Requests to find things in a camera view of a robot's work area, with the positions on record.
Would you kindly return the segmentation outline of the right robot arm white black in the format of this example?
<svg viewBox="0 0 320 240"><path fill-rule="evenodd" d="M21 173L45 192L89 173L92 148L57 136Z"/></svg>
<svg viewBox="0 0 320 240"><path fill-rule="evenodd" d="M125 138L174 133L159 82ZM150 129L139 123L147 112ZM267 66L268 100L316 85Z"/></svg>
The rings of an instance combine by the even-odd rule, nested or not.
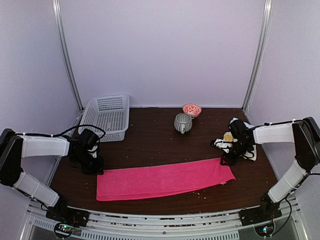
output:
<svg viewBox="0 0 320 240"><path fill-rule="evenodd" d="M254 148L262 146L274 168L283 164L282 176L260 199L258 207L241 210L245 220L270 220L280 214L279 207L296 191L320 163L320 128L311 116L303 119L249 126L241 119L228 125L231 139L214 139L211 146L223 151L221 165L234 166L240 157L253 158Z"/></svg>

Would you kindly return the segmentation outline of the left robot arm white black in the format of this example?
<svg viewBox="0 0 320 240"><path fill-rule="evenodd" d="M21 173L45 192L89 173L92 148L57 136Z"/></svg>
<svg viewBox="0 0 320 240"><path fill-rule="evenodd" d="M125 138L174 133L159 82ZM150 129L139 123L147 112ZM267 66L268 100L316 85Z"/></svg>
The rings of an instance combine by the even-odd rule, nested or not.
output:
<svg viewBox="0 0 320 240"><path fill-rule="evenodd" d="M61 222L67 222L72 218L67 200L26 172L22 161L67 157L80 165L84 175L101 175L104 159L99 155L99 142L99 136L89 129L71 137L64 133L17 133L6 128L0 134L0 183L40 202Z"/></svg>

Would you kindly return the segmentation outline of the pink microfibre towel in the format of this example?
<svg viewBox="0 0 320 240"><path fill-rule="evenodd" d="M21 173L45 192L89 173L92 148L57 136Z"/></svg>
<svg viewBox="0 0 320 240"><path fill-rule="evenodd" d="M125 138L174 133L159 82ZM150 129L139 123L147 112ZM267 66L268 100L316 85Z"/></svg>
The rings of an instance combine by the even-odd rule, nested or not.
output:
<svg viewBox="0 0 320 240"><path fill-rule="evenodd" d="M178 195L235 180L219 158L105 170L97 176L96 200L129 201Z"/></svg>

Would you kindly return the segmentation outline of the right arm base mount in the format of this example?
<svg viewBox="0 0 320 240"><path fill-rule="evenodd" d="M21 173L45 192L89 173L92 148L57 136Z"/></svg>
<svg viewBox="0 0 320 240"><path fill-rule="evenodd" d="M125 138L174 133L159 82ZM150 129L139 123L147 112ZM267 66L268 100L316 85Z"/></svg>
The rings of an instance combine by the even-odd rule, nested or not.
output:
<svg viewBox="0 0 320 240"><path fill-rule="evenodd" d="M238 212L242 226L255 225L267 221L271 221L274 218L282 216L281 210L275 210L271 213L262 212L260 207L243 208Z"/></svg>

